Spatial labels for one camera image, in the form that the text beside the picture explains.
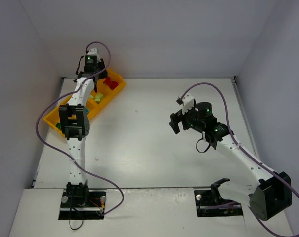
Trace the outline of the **large red rounded lego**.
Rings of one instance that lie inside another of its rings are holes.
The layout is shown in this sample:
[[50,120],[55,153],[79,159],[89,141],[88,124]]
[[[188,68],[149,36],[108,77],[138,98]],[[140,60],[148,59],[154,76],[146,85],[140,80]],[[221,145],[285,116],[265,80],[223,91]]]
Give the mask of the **large red rounded lego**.
[[110,77],[106,77],[106,78],[104,79],[103,83],[104,83],[105,85],[107,85],[108,87],[110,87],[111,84],[112,84],[112,81],[111,81]]

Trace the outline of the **red arch lego piece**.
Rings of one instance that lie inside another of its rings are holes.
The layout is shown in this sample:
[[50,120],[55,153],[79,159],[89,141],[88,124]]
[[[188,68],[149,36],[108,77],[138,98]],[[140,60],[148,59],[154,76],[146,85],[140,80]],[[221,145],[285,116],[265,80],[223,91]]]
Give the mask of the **red arch lego piece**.
[[111,90],[114,90],[118,86],[118,83],[116,81],[112,81],[111,86],[109,87]]

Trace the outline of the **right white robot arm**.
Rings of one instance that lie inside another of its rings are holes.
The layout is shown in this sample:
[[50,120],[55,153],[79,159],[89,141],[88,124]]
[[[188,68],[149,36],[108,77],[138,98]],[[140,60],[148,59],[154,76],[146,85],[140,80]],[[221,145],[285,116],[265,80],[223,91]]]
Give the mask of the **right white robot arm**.
[[202,135],[202,139],[216,151],[228,158],[248,180],[247,185],[234,183],[222,178],[211,184],[211,193],[215,202],[223,204],[225,200],[242,203],[261,220],[267,221],[292,205],[292,192],[288,188],[290,177],[285,173],[276,173],[273,169],[264,170],[257,158],[250,159],[246,149],[235,143],[228,126],[218,122],[212,114],[209,102],[196,103],[195,99],[178,99],[182,108],[170,115],[170,127],[175,133],[183,129],[193,129]]

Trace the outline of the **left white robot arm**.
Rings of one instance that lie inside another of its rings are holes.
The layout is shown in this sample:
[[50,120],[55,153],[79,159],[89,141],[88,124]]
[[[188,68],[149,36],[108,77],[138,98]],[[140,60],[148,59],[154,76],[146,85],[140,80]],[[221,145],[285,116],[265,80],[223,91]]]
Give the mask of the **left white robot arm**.
[[93,76],[98,72],[104,72],[104,61],[98,53],[87,53],[84,70],[77,73],[74,94],[65,105],[59,106],[59,118],[61,131],[69,146],[71,156],[69,180],[66,186],[67,195],[71,200],[76,200],[79,205],[87,201],[89,188],[87,176],[82,171],[85,167],[85,142],[89,134],[90,123],[86,113],[86,103],[93,90],[96,90],[96,82],[99,76]]

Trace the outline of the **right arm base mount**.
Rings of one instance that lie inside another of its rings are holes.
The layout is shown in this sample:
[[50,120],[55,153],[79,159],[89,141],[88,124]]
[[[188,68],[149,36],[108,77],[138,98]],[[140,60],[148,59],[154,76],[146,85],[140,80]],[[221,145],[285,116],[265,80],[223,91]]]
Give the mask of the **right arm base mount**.
[[232,217],[243,216],[239,203],[222,198],[219,187],[230,181],[222,178],[210,185],[208,189],[195,189],[195,204],[197,217]]

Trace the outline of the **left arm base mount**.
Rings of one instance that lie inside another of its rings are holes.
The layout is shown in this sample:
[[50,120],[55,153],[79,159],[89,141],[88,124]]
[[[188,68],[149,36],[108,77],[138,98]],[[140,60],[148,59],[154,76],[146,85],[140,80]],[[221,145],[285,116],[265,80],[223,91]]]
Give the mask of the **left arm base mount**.
[[79,204],[63,190],[58,220],[103,220],[106,199],[106,191],[90,190],[87,201]]

